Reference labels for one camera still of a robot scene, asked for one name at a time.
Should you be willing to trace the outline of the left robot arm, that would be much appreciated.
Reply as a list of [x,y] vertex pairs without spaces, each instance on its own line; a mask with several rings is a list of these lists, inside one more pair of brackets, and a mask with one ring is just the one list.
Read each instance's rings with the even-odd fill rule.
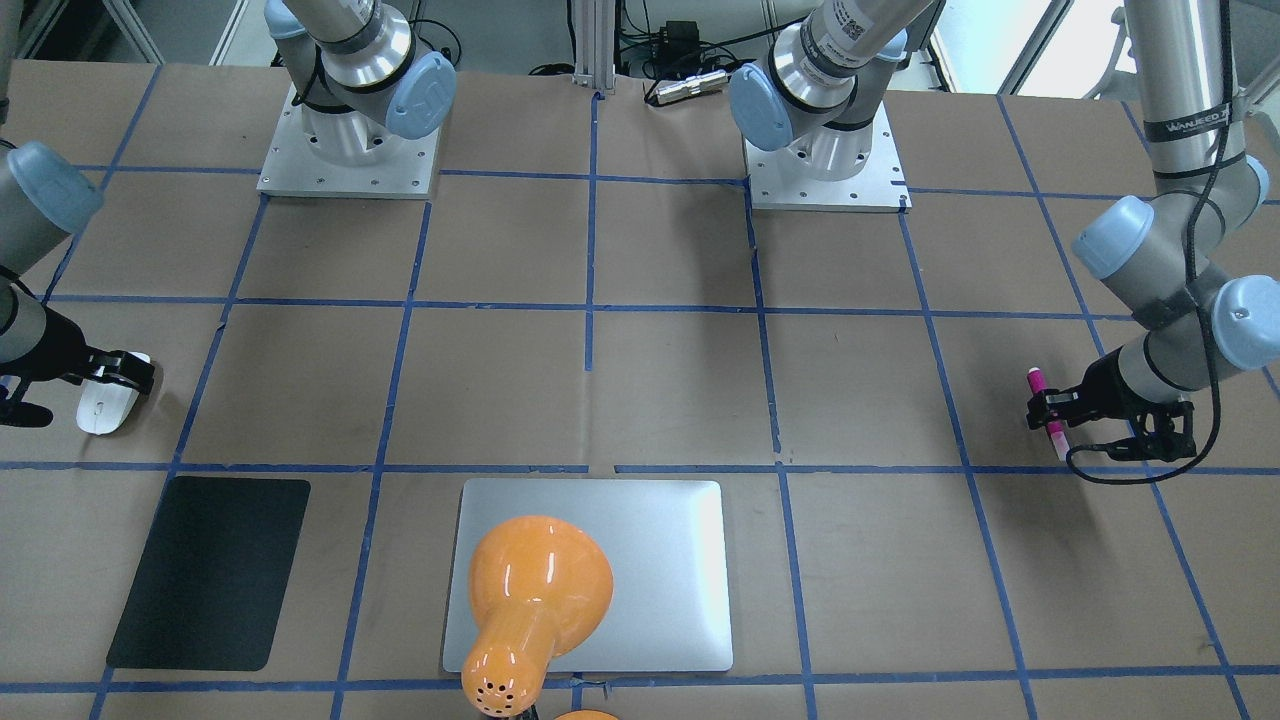
[[[858,132],[884,95],[923,1],[823,1],[732,73],[733,120],[762,151]],[[1265,168],[1245,150],[1225,1],[1126,1],[1156,193],[1117,200],[1073,252],[1144,334],[1066,389],[1034,388],[1027,423],[1170,423],[1190,396],[1277,359],[1277,282],[1233,278],[1211,260],[1260,209]]]

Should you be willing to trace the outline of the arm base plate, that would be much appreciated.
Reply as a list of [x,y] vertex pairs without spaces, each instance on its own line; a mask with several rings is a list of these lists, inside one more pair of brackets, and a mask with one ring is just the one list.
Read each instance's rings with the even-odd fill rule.
[[905,213],[913,200],[884,104],[855,131],[820,127],[785,149],[742,141],[751,205],[767,211]]
[[443,129],[401,138],[369,118],[325,114],[285,92],[256,188],[271,197],[422,200],[433,193]]

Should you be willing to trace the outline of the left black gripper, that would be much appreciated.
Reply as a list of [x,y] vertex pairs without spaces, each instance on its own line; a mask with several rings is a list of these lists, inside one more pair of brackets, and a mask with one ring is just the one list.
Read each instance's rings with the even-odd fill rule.
[[1137,413],[1137,395],[1123,379],[1119,355],[1093,361],[1076,386],[1037,392],[1034,402],[1046,407],[1028,409],[1029,430],[1065,430],[1066,423],[1079,427],[1101,419],[1126,420]]

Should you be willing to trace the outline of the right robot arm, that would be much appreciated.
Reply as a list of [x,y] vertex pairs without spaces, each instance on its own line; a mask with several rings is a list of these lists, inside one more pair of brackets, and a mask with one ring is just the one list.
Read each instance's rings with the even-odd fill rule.
[[[380,1],[270,1],[265,23],[293,97],[283,106],[260,190],[276,197],[425,199],[457,74],[412,23]],[[102,191],[45,143],[3,145],[3,421],[26,389],[65,380],[147,395],[155,366],[87,343],[23,275],[102,208]]]

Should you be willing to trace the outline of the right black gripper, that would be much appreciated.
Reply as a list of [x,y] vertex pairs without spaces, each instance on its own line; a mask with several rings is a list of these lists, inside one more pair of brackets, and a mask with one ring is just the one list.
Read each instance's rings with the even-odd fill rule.
[[156,366],[133,352],[108,352],[79,336],[46,334],[29,351],[29,379],[47,382],[69,377],[72,384],[96,382],[122,386],[142,396],[154,388]]

